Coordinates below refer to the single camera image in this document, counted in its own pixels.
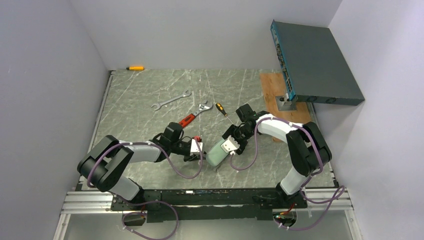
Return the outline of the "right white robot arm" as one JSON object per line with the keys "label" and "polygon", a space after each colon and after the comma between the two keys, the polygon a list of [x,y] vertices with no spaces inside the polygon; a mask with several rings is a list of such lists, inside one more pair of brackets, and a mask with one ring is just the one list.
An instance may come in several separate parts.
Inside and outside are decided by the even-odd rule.
{"label": "right white robot arm", "polygon": [[240,125],[232,124],[223,134],[218,149],[226,154],[240,155],[250,138],[258,134],[269,135],[287,144],[292,167],[276,185],[278,198],[292,199],[307,185],[310,179],[320,174],[331,161],[332,152],[318,125],[314,122],[296,123],[276,117],[267,111],[254,111],[249,104],[236,110]]}

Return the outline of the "brown wooden board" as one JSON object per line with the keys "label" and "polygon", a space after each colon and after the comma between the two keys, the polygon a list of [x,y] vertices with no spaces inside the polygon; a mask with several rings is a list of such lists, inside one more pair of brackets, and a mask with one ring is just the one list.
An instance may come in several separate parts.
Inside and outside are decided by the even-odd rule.
{"label": "brown wooden board", "polygon": [[306,124],[313,120],[305,102],[289,100],[281,73],[261,73],[259,79],[267,112],[295,123]]}

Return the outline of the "dark network switch box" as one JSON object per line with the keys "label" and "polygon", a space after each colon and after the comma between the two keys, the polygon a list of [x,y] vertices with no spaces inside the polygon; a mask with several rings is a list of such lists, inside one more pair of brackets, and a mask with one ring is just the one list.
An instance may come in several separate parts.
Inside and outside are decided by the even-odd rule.
{"label": "dark network switch box", "polygon": [[290,101],[357,106],[365,100],[329,28],[273,21],[270,31]]}

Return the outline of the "red-handled adjustable wrench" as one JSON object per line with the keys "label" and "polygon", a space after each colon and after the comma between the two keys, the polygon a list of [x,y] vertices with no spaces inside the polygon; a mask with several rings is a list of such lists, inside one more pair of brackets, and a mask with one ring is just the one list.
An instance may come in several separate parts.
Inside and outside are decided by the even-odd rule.
{"label": "red-handled adjustable wrench", "polygon": [[205,100],[203,103],[200,103],[198,106],[198,109],[189,114],[188,116],[186,116],[185,118],[183,118],[179,124],[185,128],[186,126],[188,126],[199,114],[201,114],[202,112],[211,110],[213,106],[213,103],[211,101]]}

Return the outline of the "mint green zipper case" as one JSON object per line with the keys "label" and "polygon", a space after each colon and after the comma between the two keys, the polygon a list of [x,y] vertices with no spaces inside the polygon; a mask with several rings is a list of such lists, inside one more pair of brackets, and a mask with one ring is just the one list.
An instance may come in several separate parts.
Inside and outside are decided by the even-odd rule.
{"label": "mint green zipper case", "polygon": [[207,152],[206,161],[212,167],[217,167],[229,154],[229,151],[222,147],[223,144],[227,143],[227,139],[221,139]]}

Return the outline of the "black yellow screwdriver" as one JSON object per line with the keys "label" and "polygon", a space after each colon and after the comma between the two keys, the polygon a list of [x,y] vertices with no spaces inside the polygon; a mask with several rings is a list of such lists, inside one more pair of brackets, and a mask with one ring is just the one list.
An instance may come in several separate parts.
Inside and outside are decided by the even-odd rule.
{"label": "black yellow screwdriver", "polygon": [[219,103],[219,102],[217,102],[216,104],[215,104],[215,107],[218,109],[218,111],[225,117],[225,118],[227,118],[228,120],[229,120],[229,122],[233,125],[234,123],[233,123],[233,121],[229,118],[229,116],[228,116],[228,114],[226,113],[226,111],[225,111],[225,109],[224,109],[224,107]]}

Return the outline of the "metal bracket stand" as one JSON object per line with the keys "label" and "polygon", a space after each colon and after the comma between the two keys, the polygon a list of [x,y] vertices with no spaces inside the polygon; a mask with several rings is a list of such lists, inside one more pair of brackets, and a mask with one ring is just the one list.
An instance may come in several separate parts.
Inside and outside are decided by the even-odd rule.
{"label": "metal bracket stand", "polygon": [[296,104],[292,101],[290,101],[286,95],[279,95],[275,97],[277,109],[280,112],[286,112],[286,111],[296,111],[297,107]]}

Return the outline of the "silver open-end wrench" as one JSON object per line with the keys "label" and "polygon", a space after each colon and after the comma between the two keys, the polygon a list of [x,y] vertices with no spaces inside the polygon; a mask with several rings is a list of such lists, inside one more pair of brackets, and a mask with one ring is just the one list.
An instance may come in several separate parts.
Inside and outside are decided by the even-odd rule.
{"label": "silver open-end wrench", "polygon": [[185,91],[183,91],[181,94],[174,96],[168,100],[162,101],[162,102],[157,102],[151,105],[151,107],[153,108],[154,111],[158,111],[162,106],[165,106],[171,102],[174,102],[176,100],[179,100],[181,98],[185,98],[185,97],[189,97],[192,93],[187,89]]}

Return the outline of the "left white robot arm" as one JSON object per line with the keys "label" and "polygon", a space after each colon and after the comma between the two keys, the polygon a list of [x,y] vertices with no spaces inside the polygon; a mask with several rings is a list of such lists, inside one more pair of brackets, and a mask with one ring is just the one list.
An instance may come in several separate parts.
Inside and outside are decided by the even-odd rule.
{"label": "left white robot arm", "polygon": [[185,136],[182,125],[170,122],[163,132],[147,141],[123,141],[106,135],[78,163],[77,171],[85,177],[89,188],[109,192],[136,206],[146,202],[145,190],[123,175],[129,163],[167,160],[177,171],[171,154],[182,156],[185,162],[199,161],[200,165],[207,155],[199,136]]}

